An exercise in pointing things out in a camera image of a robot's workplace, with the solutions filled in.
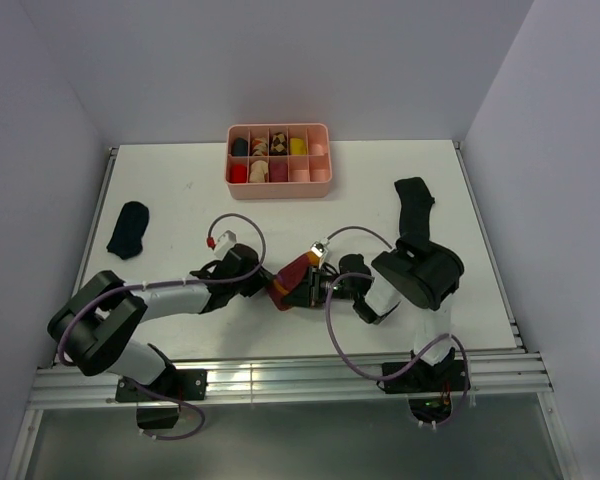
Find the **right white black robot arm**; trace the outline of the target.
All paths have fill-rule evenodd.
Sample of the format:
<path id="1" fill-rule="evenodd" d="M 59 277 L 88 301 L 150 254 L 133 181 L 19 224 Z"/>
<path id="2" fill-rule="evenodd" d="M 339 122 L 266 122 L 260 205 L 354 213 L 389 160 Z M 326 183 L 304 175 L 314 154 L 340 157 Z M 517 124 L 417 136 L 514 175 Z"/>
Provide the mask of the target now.
<path id="1" fill-rule="evenodd" d="M 420 310 L 411 358 L 390 362 L 372 374 L 341 358 L 357 375 L 387 392 L 444 393 L 468 389 L 469 360 L 451 333 L 451 303 L 464 265 L 451 250 L 430 240 L 405 236 L 371 262 L 360 254 L 343 256 L 337 267 L 323 258 L 326 246 L 313 249 L 284 267 L 274 278 L 270 296 L 281 310 L 293 307 L 331 309 L 333 300 L 348 300 L 367 324 L 379 324 L 402 302 Z"/>

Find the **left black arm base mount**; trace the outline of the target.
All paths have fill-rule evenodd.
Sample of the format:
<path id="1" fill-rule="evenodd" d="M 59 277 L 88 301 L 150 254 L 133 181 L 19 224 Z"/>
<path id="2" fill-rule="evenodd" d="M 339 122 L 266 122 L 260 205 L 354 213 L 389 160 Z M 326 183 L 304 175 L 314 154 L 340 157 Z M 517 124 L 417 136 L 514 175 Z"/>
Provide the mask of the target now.
<path id="1" fill-rule="evenodd" d="M 166 370 L 150 385 L 122 377 L 115 401 L 136 405 L 141 434 L 160 441 L 184 440 L 198 434 L 206 423 L 205 413 L 195 402 L 205 399 L 207 385 L 205 369 Z M 170 434 L 187 412 L 197 415 L 198 424 L 189 432 Z"/>

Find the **maroon purple striped sock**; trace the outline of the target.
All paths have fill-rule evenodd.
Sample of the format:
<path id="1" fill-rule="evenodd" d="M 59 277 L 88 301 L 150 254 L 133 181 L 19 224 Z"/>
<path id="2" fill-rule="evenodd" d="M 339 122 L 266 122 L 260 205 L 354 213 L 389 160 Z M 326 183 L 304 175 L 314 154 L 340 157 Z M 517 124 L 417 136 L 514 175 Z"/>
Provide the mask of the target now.
<path id="1" fill-rule="evenodd" d="M 315 253 L 306 252 L 279 270 L 273 277 L 266 291 L 279 311 L 289 309 L 289 306 L 283 304 L 283 299 L 301 283 L 307 270 L 311 266 L 316 266 L 318 262 L 319 258 Z"/>

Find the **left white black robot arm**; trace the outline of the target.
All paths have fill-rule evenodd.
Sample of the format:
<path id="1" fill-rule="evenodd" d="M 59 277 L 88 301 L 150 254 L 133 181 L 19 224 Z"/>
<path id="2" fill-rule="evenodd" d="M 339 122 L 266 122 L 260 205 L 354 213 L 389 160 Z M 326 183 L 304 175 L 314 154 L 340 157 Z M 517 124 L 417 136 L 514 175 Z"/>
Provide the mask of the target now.
<path id="1" fill-rule="evenodd" d="M 180 314 L 203 315 L 224 308 L 237 295 L 248 298 L 273 275 L 258 254 L 237 243 L 181 280 L 134 286 L 111 270 L 96 274 L 49 321 L 58 356 L 83 375 L 109 372 L 152 399 L 183 389 L 171 360 L 157 347 L 132 339 L 150 320 Z"/>

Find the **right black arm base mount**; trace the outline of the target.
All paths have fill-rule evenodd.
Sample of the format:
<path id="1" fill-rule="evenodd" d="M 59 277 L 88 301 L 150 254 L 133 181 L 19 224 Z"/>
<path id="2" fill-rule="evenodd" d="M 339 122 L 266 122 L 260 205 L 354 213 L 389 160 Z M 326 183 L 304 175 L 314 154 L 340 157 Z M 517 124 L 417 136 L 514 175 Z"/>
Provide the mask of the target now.
<path id="1" fill-rule="evenodd" d="M 428 394 L 426 398 L 409 400 L 412 415 L 424 423 L 442 422 L 453 413 L 452 394 L 462 394 L 470 386 L 464 362 L 455 353 L 436 366 L 419 360 L 408 372 L 376 386 L 385 394 Z"/>

